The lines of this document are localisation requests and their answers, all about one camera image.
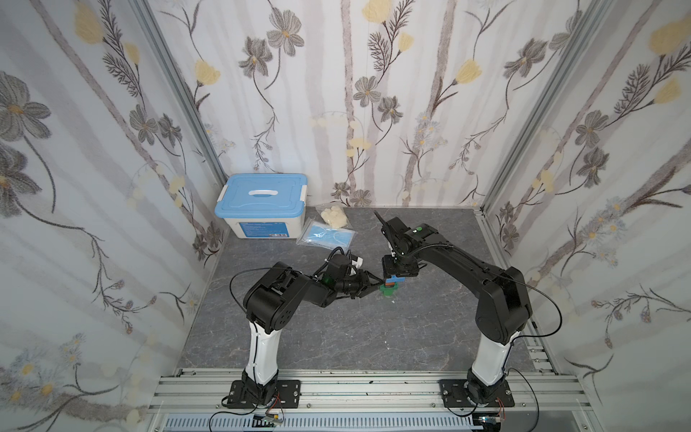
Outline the green lego brick assembly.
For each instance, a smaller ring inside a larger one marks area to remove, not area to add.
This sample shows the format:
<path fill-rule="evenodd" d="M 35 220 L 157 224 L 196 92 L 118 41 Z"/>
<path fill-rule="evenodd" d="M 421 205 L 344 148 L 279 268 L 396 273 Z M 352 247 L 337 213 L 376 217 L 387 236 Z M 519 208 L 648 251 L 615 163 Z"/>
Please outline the green lego brick assembly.
<path fill-rule="evenodd" d="M 394 295 L 394 293 L 396 293 L 398 291 L 398 289 L 399 289 L 399 286 L 397 284 L 390 284 L 390 285 L 383 284 L 379 288 L 381 295 L 383 297 L 386 297 L 386 298 L 392 297 Z"/>

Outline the blue long lego brick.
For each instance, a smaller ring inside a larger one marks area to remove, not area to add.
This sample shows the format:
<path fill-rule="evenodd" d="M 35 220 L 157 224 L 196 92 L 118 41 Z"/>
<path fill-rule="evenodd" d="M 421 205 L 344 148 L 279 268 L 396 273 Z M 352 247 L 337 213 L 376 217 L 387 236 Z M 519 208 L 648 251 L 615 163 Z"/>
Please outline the blue long lego brick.
<path fill-rule="evenodd" d="M 388 280 L 391 280 L 393 282 L 393 285 L 394 285 L 394 284 L 399 284 L 399 283 L 404 282 L 405 277 L 393 275 L 393 276 L 389 277 Z"/>

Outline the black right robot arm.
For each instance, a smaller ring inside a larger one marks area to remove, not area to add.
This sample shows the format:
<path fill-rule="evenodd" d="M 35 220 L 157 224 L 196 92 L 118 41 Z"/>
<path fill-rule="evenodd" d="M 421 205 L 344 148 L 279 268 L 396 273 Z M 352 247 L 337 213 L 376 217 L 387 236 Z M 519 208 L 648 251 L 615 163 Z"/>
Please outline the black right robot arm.
<path fill-rule="evenodd" d="M 529 285 L 515 267 L 503 269 L 478 259 L 455 246 L 428 224 L 410 228 L 400 218 L 381 223 L 390 254 L 383 257 L 387 281 L 417 277 L 424 264 L 450 275 L 477 299 L 475 324 L 482 335 L 465 391 L 475 406 L 496 399 L 506 382 L 506 364 L 515 341 L 533 316 Z"/>

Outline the bagged blue face mask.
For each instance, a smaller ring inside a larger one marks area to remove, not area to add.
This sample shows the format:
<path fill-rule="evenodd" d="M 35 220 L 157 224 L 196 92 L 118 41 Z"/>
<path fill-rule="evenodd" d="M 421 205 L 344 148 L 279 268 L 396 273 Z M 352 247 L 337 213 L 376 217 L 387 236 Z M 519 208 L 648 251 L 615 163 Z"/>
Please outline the bagged blue face mask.
<path fill-rule="evenodd" d="M 335 229 L 325 223 L 309 219 L 303 227 L 302 234 L 296 243 L 299 246 L 318 247 L 329 250 L 349 250 L 356 232 L 349 229 Z"/>

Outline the bagged cream gloves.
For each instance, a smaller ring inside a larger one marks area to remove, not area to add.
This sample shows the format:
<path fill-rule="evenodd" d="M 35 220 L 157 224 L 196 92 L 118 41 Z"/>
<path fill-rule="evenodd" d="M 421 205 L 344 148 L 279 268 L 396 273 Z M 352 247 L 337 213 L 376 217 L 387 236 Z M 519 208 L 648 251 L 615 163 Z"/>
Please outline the bagged cream gloves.
<path fill-rule="evenodd" d="M 346 229 L 349 227 L 349 219 L 344 207 L 339 203 L 324 203 L 316 206 L 316 211 L 330 228 Z"/>

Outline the blue lidded white storage box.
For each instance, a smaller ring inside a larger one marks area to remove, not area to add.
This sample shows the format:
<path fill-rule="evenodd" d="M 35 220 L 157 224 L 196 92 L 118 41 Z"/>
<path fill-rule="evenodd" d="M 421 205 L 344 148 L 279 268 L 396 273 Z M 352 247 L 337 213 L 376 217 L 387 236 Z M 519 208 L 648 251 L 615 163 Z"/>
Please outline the blue lidded white storage box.
<path fill-rule="evenodd" d="M 235 174 L 214 209 L 240 239 L 296 239 L 304 224 L 304 174 Z"/>

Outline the right aluminium side rail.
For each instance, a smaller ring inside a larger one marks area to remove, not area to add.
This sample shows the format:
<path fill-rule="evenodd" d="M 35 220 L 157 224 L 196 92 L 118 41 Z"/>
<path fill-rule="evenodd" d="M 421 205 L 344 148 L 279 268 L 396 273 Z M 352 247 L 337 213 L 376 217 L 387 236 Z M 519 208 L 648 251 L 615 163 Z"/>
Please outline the right aluminium side rail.
<path fill-rule="evenodd" d="M 541 333 L 539 332 L 537 323 L 534 321 L 533 317 L 527 318 L 527 313 L 531 309 L 528 305 L 528 295 L 532 293 L 532 290 L 527 287 L 527 283 L 522 275 L 519 275 L 519 271 L 509 264 L 509 260 L 503 249 L 500 248 L 500 243 L 493 234 L 491 225 L 485 215 L 481 211 L 475 211 L 474 215 L 480 227 L 480 231 L 482 232 L 482 237 L 489 248 L 489 253 L 494 262 L 493 266 L 498 268 L 498 285 L 502 289 L 507 288 L 509 290 L 509 298 L 506 300 L 507 313 L 509 317 L 519 315 L 525 318 L 525 323 L 520 329 L 520 334 L 514 339 L 510 354 L 518 347 L 524 347 L 535 372 L 541 374 L 558 374 L 549 358 L 547 348 L 540 338 Z"/>

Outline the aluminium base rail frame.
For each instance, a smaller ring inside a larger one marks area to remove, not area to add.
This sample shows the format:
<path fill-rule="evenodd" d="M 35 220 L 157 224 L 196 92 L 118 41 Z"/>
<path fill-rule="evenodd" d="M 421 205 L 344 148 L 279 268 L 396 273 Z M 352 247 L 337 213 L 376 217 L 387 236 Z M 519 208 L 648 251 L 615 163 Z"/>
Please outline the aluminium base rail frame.
<path fill-rule="evenodd" d="M 158 431 L 170 414 L 252 416 L 281 423 L 294 413 L 449 413 L 469 418 L 481 431 L 601 431 L 603 426 L 571 375 L 511 372 L 507 383 L 513 408 L 446 408 L 439 382 L 460 379 L 448 372 L 367 372 L 305 370 L 282 372 L 293 385 L 269 406 L 230 407 L 239 383 L 235 369 L 183 369 L 158 382 L 144 430 Z"/>

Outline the right aluminium corner post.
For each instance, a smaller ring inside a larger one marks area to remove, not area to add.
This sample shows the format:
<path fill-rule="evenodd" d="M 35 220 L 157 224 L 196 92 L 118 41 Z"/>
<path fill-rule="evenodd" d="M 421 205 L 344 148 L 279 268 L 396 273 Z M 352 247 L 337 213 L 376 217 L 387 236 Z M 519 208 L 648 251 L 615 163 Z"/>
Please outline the right aluminium corner post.
<path fill-rule="evenodd" d="M 550 75 L 549 80 L 546 82 L 545 88 L 539 94 L 538 99 L 536 99 L 529 117 L 527 117 L 518 136 L 516 136 L 514 143 L 510 147 L 507 157 L 502 162 L 500 171 L 493 179 L 493 183 L 486 194 L 486 199 L 482 207 L 479 208 L 483 216 L 487 215 L 491 208 L 500 200 L 501 191 L 518 168 L 533 139 L 534 133 L 547 117 L 558 96 L 563 92 L 570 79 L 570 75 L 579 65 L 582 56 L 587 52 L 588 45 L 597 36 L 599 27 L 608 17 L 609 9 L 613 3 L 614 1 L 606 0 L 592 1 L 585 10 L 564 49 L 563 55 L 561 55 L 552 75 Z"/>

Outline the aluminium corner post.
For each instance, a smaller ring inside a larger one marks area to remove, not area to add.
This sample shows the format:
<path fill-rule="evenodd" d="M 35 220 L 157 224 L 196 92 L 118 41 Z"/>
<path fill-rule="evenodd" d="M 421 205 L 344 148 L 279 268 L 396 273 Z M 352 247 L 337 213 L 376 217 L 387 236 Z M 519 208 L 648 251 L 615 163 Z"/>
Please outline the aluminium corner post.
<path fill-rule="evenodd" d="M 194 140 L 199 146 L 207 167 L 215 177 L 220 186 L 226 184 L 226 175 L 219 158 L 212 146 L 212 143 L 203 127 L 202 119 L 198 113 L 193 99 L 193 93 L 185 83 L 185 79 L 178 68 L 176 60 L 167 45 L 166 38 L 161 32 L 153 10 L 147 1 L 130 0 L 131 6 L 137 21 L 144 33 L 154 56 L 158 61 L 158 66 L 163 71 L 167 84 L 171 88 L 173 95 L 182 109 L 185 119 L 189 123 Z"/>
<path fill-rule="evenodd" d="M 570 79 L 570 75 L 579 65 L 582 56 L 587 52 L 588 45 L 597 36 L 599 27 L 608 17 L 609 9 L 613 3 L 614 1 L 606 0 L 592 1 L 585 10 L 564 49 L 563 55 L 561 55 L 552 75 L 550 75 L 549 80 L 546 82 L 545 88 L 539 94 L 538 99 L 536 99 L 529 117 L 527 117 L 518 136 L 516 136 L 514 143 L 510 147 L 507 157 L 502 162 L 500 171 L 493 179 L 493 183 L 486 194 L 486 199 L 482 207 L 479 208 L 483 216 L 487 215 L 491 208 L 500 200 L 501 191 L 518 168 L 533 139 L 534 133 L 547 117 L 558 96 L 563 92 Z"/>

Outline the left aluminium corner post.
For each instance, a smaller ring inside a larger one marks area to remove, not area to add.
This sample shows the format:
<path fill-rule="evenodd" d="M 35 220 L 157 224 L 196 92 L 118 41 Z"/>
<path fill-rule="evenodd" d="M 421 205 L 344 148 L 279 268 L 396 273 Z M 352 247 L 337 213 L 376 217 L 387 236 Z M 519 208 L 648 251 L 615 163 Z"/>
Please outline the left aluminium corner post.
<path fill-rule="evenodd" d="M 215 177 L 220 186 L 226 184 L 226 175 L 219 158 L 212 146 L 212 143 L 203 127 L 202 119 L 198 113 L 193 99 L 193 93 L 185 83 L 185 79 L 178 68 L 176 60 L 167 45 L 166 38 L 161 32 L 153 10 L 147 1 L 130 0 L 131 6 L 137 21 L 144 33 L 154 56 L 158 61 L 158 66 L 163 71 L 167 84 L 171 88 L 173 95 L 182 109 L 185 119 L 189 123 L 194 140 L 199 146 L 207 167 Z"/>

